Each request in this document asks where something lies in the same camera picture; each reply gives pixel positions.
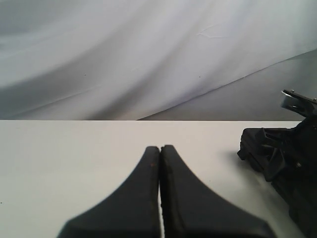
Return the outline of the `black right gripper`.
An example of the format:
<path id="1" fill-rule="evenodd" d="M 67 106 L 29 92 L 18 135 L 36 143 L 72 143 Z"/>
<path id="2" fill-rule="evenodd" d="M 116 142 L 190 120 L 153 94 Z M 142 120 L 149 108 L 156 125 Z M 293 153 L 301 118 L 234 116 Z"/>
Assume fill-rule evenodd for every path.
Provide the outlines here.
<path id="1" fill-rule="evenodd" d="M 266 181 L 288 203 L 289 216 L 307 238 L 317 236 L 317 118 L 294 128 L 264 129 L 264 145 L 273 148 Z"/>

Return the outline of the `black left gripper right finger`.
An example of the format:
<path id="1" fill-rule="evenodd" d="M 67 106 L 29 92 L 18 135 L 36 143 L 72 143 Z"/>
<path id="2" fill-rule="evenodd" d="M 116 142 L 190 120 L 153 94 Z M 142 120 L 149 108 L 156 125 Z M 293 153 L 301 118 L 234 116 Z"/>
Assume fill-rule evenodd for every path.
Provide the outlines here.
<path id="1" fill-rule="evenodd" d="M 274 238 L 268 223 L 209 189 L 175 147 L 160 152 L 160 197 L 167 238 Z"/>

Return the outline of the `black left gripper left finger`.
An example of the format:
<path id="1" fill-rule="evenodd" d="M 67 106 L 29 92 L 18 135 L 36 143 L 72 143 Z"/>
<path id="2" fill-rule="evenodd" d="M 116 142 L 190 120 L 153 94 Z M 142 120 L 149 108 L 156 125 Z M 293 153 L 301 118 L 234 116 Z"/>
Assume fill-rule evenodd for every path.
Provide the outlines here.
<path id="1" fill-rule="evenodd" d="M 149 146 L 130 176 L 105 200 L 70 219 L 60 238 L 159 238 L 159 149 Z"/>

